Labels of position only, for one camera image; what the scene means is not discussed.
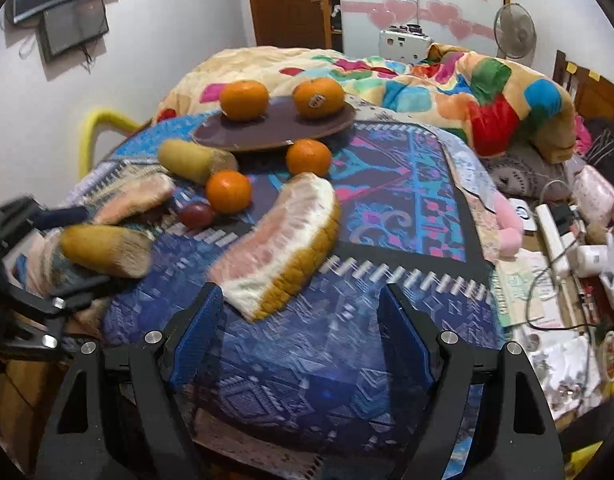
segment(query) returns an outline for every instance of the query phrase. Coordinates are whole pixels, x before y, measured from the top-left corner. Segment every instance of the plate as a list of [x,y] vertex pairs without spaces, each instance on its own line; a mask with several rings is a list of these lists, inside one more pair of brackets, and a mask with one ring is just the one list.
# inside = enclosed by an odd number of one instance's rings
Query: plate
[[264,118],[247,123],[230,121],[218,113],[209,117],[192,135],[194,142],[227,152],[256,152],[289,146],[299,139],[322,139],[352,124],[356,109],[349,103],[332,116],[306,120],[298,115],[293,98],[272,99]]

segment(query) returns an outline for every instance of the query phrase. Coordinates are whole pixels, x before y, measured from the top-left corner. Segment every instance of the grape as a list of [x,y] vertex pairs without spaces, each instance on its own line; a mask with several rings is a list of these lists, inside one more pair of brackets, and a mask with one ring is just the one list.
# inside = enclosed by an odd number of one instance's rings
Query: grape
[[215,219],[215,211],[210,205],[202,202],[191,202],[183,207],[178,221],[182,222],[187,229],[201,230],[206,229]]

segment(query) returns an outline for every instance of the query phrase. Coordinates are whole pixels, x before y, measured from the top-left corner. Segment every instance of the metal bolt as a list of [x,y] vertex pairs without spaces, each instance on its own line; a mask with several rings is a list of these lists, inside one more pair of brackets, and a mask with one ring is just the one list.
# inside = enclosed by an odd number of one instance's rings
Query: metal bolt
[[96,350],[96,343],[93,341],[87,341],[84,345],[80,347],[80,351],[84,355],[92,354]]
[[159,342],[161,339],[162,339],[162,333],[158,332],[158,330],[153,330],[152,332],[149,332],[145,336],[145,341],[149,343],[150,345],[153,345]]
[[42,344],[47,348],[56,348],[56,346],[58,346],[58,340],[52,335],[43,335]]
[[440,339],[447,343],[447,345],[455,345],[458,342],[458,335],[455,332],[446,330],[440,334]]
[[522,347],[515,341],[511,341],[507,344],[507,350],[513,355],[520,355],[522,353]]

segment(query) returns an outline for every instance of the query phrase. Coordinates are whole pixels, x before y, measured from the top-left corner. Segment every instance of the pink plush toy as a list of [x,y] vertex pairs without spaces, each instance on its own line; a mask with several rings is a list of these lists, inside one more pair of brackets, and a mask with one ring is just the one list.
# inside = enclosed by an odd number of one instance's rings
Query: pink plush toy
[[522,219],[509,200],[499,191],[496,192],[494,206],[498,227],[500,227],[500,256],[505,258],[515,256],[522,246],[522,235],[524,234]]

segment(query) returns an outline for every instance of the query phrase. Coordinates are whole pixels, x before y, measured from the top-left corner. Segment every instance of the colorful blanket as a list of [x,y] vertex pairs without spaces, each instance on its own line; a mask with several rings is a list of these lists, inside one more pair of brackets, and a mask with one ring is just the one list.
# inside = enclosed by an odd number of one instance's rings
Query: colorful blanket
[[207,112],[226,83],[255,79],[272,96],[290,95],[305,79],[331,77],[351,95],[447,130],[479,156],[528,140],[548,162],[571,157],[574,105],[546,76],[509,60],[434,45],[417,65],[372,56],[349,59],[333,50],[270,46],[224,50],[185,75],[153,121]]

